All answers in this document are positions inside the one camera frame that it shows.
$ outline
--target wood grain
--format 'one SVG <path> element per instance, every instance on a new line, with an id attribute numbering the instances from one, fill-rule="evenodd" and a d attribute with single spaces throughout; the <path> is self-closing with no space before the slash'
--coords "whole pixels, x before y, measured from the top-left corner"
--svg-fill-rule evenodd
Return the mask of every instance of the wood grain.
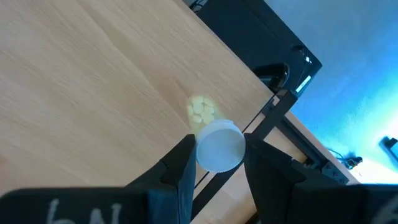
<path id="1" fill-rule="evenodd" d="M 256 206 L 244 166 L 241 166 L 191 223 L 242 224 L 246 223 L 255 212 Z"/>
<path id="2" fill-rule="evenodd" d="M 272 96 L 182 2 L 1 0 L 0 194 L 129 183 L 197 94 L 241 129 Z"/>

